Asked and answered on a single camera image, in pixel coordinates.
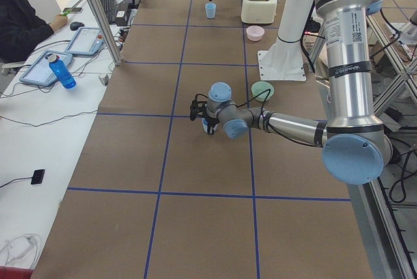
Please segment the green bowl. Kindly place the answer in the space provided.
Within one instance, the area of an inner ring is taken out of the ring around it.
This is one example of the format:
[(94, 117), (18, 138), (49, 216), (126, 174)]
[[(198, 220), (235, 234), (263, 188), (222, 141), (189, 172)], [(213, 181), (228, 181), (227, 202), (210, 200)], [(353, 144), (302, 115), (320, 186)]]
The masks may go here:
[(267, 81), (257, 81), (251, 86), (252, 96), (258, 102), (269, 100), (274, 94), (274, 87)]

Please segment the pink bowl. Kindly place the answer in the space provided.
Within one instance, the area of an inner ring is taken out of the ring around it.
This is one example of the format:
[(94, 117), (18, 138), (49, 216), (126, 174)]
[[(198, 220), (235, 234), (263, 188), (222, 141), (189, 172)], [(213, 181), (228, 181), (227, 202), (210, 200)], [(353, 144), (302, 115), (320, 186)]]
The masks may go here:
[(251, 25), (246, 28), (246, 37), (252, 42), (260, 41), (265, 35), (265, 30), (258, 25)]

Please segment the small black box device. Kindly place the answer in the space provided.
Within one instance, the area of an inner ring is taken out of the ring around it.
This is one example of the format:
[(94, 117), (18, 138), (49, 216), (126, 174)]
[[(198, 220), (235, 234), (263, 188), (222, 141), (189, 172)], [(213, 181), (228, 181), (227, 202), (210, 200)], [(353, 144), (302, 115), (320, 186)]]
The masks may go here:
[(31, 185), (41, 184), (44, 178), (45, 169), (36, 169), (31, 177)]

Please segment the blue water bottle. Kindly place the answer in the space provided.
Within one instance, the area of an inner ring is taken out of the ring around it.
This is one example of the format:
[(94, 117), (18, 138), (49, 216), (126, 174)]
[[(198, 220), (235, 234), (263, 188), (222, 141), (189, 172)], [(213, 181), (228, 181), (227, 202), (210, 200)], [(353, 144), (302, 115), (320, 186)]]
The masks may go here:
[(51, 54), (48, 56), (49, 68), (55, 74), (58, 81), (65, 89), (72, 89), (76, 86), (76, 81), (63, 63), (59, 56)]

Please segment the light blue cup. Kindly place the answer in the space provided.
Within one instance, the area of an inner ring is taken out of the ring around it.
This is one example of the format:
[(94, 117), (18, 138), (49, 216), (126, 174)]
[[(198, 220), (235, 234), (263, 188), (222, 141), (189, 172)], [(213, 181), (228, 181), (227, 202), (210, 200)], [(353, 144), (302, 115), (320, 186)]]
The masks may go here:
[(206, 126), (207, 125), (214, 126), (213, 124), (210, 124), (206, 119), (202, 119), (202, 125), (203, 125), (203, 130), (206, 134), (207, 134)]
[(206, 3), (205, 14), (207, 19), (214, 19), (216, 15), (216, 4), (213, 2)]

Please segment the smartphone on desk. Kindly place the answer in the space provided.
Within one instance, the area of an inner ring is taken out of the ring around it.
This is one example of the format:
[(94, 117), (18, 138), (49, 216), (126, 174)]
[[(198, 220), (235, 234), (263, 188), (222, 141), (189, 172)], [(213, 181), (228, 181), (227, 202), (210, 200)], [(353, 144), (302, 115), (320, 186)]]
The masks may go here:
[(83, 11), (82, 7), (65, 8), (62, 15), (67, 16), (68, 14), (79, 14)]

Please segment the black keyboard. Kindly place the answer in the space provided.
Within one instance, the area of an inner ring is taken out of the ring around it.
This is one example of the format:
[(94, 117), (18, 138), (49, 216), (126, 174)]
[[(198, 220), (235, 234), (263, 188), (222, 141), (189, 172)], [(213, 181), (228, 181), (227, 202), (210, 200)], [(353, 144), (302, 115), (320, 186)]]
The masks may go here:
[(102, 5), (104, 14), (110, 24), (115, 23), (116, 0), (99, 0)]

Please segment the teach pendant tablet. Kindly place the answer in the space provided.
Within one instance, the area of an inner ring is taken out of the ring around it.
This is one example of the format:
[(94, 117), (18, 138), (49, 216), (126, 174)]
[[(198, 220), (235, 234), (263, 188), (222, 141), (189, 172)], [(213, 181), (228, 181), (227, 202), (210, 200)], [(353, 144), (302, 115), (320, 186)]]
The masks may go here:
[(22, 74), (20, 82), (30, 85), (46, 87), (57, 81), (57, 78), (49, 67), (48, 57), (56, 55), (65, 64), (66, 67), (73, 60), (73, 55), (67, 52), (46, 50), (37, 60)]
[(98, 27), (80, 27), (65, 49), (74, 56), (91, 57), (104, 45), (102, 32)]

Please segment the black computer mouse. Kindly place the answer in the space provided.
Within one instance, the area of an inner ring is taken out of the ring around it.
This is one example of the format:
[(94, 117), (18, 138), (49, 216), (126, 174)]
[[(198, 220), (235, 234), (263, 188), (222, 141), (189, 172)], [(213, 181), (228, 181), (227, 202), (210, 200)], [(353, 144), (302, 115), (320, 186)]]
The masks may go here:
[(84, 23), (82, 23), (82, 22), (72, 22), (71, 24), (70, 24), (70, 30), (71, 31), (76, 31), (76, 30), (78, 30), (80, 27), (84, 27), (85, 25), (84, 25)]

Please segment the teach pendant tablet near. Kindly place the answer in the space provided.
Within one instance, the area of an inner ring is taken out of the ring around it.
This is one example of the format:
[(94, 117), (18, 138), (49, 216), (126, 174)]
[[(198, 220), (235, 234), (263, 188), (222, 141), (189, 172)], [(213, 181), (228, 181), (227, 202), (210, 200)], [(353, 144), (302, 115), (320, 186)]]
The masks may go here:
[(48, 57), (56, 55), (65, 64), (66, 67), (73, 60), (73, 55), (67, 52), (46, 50), (37, 60), (22, 74), (20, 82), (30, 85), (46, 87), (57, 81), (57, 78), (49, 67)]

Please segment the aluminium frame post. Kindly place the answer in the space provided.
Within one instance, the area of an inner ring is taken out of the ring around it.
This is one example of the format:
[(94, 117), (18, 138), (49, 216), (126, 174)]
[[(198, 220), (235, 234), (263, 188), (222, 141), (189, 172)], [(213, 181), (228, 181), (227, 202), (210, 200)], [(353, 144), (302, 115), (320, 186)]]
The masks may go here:
[(87, 2), (102, 32), (102, 36), (104, 37), (104, 42), (106, 43), (110, 56), (113, 59), (115, 66), (119, 66), (122, 61), (121, 54), (113, 37), (113, 33), (111, 32), (101, 2), (99, 0), (87, 0)]

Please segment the teach pendant tablet far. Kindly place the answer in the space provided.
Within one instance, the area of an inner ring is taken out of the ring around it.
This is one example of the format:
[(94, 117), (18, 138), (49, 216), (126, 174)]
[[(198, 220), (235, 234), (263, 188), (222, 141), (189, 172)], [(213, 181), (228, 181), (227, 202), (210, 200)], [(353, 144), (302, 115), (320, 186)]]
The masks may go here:
[(80, 27), (65, 49), (74, 56), (91, 57), (104, 45), (102, 32), (98, 27)]

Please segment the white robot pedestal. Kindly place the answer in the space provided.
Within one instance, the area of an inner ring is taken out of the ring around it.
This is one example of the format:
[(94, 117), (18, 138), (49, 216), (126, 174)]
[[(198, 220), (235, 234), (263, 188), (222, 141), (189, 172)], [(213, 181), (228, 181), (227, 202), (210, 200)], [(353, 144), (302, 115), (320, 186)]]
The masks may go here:
[(313, 0), (286, 0), (276, 42), (257, 52), (263, 81), (305, 81), (302, 36)]

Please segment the seated person in black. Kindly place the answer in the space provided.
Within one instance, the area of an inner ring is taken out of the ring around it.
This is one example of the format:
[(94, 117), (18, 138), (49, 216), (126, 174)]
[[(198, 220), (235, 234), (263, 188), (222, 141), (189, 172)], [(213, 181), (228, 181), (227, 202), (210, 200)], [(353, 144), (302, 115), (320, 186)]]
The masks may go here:
[(63, 15), (45, 22), (28, 0), (1, 0), (1, 60), (25, 61), (41, 42), (67, 23)]

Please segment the cream toaster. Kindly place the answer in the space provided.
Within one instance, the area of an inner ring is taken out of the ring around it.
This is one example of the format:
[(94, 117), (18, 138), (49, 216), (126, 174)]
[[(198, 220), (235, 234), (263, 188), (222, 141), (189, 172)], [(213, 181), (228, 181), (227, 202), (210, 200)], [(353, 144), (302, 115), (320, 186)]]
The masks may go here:
[(241, 21), (247, 24), (270, 24), (276, 17), (278, 0), (242, 0)]

